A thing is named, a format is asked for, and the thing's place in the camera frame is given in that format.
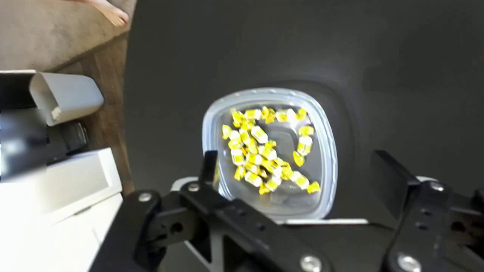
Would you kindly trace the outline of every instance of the black table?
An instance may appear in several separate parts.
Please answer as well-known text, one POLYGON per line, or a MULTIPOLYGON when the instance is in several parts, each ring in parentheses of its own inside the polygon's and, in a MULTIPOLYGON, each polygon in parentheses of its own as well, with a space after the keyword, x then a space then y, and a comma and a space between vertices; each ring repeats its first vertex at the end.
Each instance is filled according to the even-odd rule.
MULTIPOLYGON (((484 183, 471 159, 484 153, 483 14, 473 0, 139 0, 124 98, 135 186, 167 193, 196 176, 210 104, 272 86, 312 95, 328 115, 339 163, 329 217, 394 224, 367 185, 374 149, 470 195, 484 183)), ((389 237, 311 233, 327 247, 375 244, 353 256, 370 269, 389 237)), ((194 271, 188 259, 178 246, 164 264, 194 271)))

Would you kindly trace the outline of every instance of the wooden floor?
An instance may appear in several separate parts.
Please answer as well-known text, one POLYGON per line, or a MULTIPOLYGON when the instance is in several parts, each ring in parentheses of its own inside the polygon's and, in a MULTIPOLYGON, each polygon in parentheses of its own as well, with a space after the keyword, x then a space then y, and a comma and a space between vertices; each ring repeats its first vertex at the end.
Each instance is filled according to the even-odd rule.
POLYGON ((104 105, 84 117, 89 135, 89 150, 110 147, 123 186, 123 194, 134 190, 128 164, 123 120, 124 63, 127 38, 91 53, 59 73, 86 75, 94 79, 104 96, 104 105))

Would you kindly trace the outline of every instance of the clear plastic container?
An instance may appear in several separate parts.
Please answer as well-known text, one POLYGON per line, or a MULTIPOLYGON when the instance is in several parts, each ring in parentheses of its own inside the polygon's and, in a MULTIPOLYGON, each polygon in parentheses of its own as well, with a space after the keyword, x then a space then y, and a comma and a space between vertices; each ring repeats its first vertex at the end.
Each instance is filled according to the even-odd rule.
POLYGON ((334 200, 338 176, 336 145, 328 118, 321 105, 306 93, 281 88, 260 88, 239 91, 216 100, 203 118, 203 151, 219 151, 220 182, 218 192, 228 199, 240 198, 275 221, 288 219, 317 219, 328 214, 334 200), (232 108, 246 109, 299 108, 309 117, 303 121, 288 123, 275 121, 270 124, 258 122, 269 139, 277 142, 277 155, 289 162, 293 170, 300 171, 310 182, 318 181, 320 192, 308 194, 291 181, 283 181, 275 192, 260 195, 258 188, 243 179, 234 178, 233 165, 227 140, 222 139, 222 125, 232 125, 232 108), (298 129, 311 124, 314 129, 313 147, 302 167, 295 165, 292 152, 298 143, 298 129))

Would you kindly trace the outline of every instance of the beige carpet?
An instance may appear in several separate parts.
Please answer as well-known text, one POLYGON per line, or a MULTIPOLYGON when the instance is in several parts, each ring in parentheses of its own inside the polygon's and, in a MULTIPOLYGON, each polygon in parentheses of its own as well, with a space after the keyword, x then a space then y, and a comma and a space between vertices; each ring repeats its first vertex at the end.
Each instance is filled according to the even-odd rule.
MULTIPOLYGON (((108 0, 133 16, 136 0, 108 0)), ((123 35, 90 5, 64 0, 0 0, 0 70, 49 71, 123 35)))

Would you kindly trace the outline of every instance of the bare foot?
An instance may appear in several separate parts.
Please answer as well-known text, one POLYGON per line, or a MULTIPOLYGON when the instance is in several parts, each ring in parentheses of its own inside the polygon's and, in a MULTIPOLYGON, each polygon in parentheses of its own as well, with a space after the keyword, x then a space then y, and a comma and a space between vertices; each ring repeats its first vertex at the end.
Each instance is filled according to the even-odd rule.
POLYGON ((126 12, 111 5, 107 0, 86 0, 86 2, 96 7, 117 27, 124 27, 129 20, 126 12))

